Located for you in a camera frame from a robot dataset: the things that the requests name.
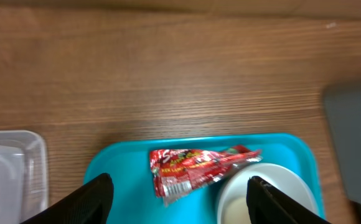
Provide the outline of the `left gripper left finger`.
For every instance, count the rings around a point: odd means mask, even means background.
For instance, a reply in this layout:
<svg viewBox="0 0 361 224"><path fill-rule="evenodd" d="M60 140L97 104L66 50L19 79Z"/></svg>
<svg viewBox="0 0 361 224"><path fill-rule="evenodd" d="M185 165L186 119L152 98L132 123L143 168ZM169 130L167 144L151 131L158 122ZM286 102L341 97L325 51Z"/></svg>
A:
<svg viewBox="0 0 361 224"><path fill-rule="evenodd" d="M102 173L21 224L105 224L113 194L114 185L110 175Z"/></svg>

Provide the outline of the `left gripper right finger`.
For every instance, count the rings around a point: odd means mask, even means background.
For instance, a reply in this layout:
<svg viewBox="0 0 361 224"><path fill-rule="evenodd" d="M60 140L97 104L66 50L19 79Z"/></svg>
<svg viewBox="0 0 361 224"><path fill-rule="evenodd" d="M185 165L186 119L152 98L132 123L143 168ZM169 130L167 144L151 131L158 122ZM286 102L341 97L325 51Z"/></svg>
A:
<svg viewBox="0 0 361 224"><path fill-rule="evenodd" d="M330 224L259 176L248 181L246 205L252 224Z"/></svg>

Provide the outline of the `grey bowl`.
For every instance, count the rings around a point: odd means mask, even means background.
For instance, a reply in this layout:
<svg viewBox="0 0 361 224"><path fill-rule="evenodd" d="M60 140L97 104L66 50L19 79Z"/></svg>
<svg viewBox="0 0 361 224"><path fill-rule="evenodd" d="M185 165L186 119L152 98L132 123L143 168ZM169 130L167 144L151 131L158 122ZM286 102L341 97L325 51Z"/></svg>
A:
<svg viewBox="0 0 361 224"><path fill-rule="evenodd" d="M222 224L224 208L232 200L239 197L246 198L248 181L253 176L265 179L311 212L322 215L312 190L300 176L280 165L257 163L239 170L224 183L217 199L218 224Z"/></svg>

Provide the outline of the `white cup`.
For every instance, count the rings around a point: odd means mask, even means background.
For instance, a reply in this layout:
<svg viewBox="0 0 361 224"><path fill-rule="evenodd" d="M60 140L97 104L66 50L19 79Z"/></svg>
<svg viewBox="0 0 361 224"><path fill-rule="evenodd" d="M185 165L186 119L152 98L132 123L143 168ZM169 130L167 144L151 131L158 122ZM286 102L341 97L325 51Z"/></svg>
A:
<svg viewBox="0 0 361 224"><path fill-rule="evenodd" d="M251 224L245 197L232 200L225 208L222 217L223 224Z"/></svg>

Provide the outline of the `red snack wrapper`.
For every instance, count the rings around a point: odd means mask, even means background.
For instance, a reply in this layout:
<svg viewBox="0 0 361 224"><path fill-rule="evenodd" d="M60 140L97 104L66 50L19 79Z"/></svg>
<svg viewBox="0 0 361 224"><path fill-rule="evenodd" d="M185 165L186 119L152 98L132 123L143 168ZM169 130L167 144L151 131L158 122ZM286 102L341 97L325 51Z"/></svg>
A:
<svg viewBox="0 0 361 224"><path fill-rule="evenodd" d="M154 192L168 206L262 160L262 150L237 145L224 151L158 149L149 153Z"/></svg>

